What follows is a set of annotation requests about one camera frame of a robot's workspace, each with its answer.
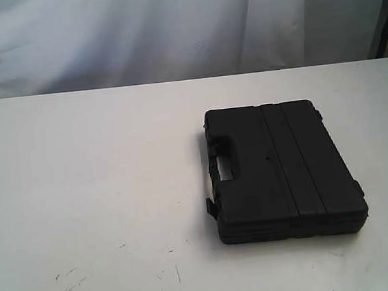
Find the black plastic tool case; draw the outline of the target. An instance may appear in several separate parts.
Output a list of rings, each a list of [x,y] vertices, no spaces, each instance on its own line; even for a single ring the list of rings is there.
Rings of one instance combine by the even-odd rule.
[[[212,196],[225,244],[358,232],[369,208],[309,100],[209,110]]]

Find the white backdrop cloth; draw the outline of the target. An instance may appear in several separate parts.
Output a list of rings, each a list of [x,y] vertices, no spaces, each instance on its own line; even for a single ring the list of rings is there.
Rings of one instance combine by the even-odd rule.
[[[383,0],[0,0],[0,98],[363,60]]]

